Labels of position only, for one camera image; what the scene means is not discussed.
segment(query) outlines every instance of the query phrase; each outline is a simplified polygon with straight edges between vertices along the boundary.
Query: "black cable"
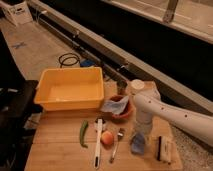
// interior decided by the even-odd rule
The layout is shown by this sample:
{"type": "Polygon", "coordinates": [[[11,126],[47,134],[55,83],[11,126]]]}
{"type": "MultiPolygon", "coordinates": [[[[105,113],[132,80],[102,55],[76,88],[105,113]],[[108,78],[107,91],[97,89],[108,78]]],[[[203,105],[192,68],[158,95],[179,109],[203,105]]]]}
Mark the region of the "black cable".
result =
{"type": "Polygon", "coordinates": [[[65,53],[59,56],[58,61],[60,63],[60,68],[62,68],[63,66],[73,66],[77,63],[80,63],[80,58],[77,54],[70,52],[70,53],[65,53]],[[70,60],[70,59],[75,59],[76,61],[73,63],[65,63],[67,60],[70,60]]]}

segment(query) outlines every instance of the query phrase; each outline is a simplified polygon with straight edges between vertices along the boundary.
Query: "tiled floor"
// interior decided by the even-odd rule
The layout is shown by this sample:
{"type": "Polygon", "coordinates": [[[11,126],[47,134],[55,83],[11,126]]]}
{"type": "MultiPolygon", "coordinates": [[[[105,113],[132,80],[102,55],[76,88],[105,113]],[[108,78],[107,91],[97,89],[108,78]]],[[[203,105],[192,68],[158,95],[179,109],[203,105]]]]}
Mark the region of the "tiled floor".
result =
{"type": "MultiPolygon", "coordinates": [[[[45,68],[59,67],[58,57],[60,55],[73,52],[69,46],[35,22],[15,27],[7,20],[0,19],[0,28],[26,79],[39,79],[45,68]]],[[[172,127],[172,130],[184,170],[212,171],[213,149],[203,148],[200,143],[175,127],[172,127]]]]}

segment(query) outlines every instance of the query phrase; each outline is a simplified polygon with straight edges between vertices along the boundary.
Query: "yellow plastic bin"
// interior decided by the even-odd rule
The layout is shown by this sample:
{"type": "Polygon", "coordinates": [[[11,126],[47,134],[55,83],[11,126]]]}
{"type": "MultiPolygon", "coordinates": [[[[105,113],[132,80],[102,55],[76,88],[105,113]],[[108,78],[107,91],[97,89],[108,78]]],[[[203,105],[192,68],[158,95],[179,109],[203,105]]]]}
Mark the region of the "yellow plastic bin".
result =
{"type": "Polygon", "coordinates": [[[99,108],[104,99],[100,67],[46,69],[35,103],[47,111],[99,108]]]}

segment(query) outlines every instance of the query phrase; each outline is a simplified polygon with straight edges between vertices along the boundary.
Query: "wooden table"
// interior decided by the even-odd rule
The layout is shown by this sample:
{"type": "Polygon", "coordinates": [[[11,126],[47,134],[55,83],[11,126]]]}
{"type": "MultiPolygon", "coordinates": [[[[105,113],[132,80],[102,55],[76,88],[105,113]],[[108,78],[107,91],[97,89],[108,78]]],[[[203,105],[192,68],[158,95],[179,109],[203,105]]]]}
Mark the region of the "wooden table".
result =
{"type": "MultiPolygon", "coordinates": [[[[146,88],[155,86],[146,82],[146,88]]],[[[105,98],[117,94],[115,82],[105,83],[105,98]]],[[[156,160],[156,137],[172,136],[168,122],[154,117],[151,143],[146,147],[143,156],[133,155],[130,151],[132,121],[135,113],[127,120],[112,120],[112,118],[95,110],[73,110],[44,112],[37,128],[30,154],[25,167],[26,171],[89,171],[93,167],[96,145],[94,121],[97,116],[107,120],[108,130],[115,133],[120,127],[125,128],[125,136],[119,144],[113,164],[109,163],[113,148],[101,147],[101,171],[142,171],[142,170],[182,170],[182,163],[175,142],[172,148],[172,162],[166,164],[156,160]],[[83,120],[89,121],[85,134],[88,149],[79,144],[79,130],[83,120]]]]}

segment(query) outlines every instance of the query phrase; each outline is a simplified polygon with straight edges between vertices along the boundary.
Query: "small bowl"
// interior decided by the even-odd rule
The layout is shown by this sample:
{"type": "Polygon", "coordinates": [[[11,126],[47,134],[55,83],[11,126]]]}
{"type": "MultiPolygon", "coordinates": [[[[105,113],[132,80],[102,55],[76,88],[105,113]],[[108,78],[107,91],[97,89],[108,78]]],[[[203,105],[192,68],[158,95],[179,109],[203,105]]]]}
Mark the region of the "small bowl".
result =
{"type": "MultiPolygon", "coordinates": [[[[124,95],[115,95],[115,96],[112,96],[110,98],[110,100],[112,101],[115,101],[115,102],[118,102],[120,101],[122,98],[124,97],[124,95]]],[[[122,118],[128,118],[133,112],[133,107],[132,107],[132,104],[130,101],[128,101],[124,111],[120,114],[120,115],[115,115],[112,113],[112,117],[114,119],[122,119],[122,118]]]]}

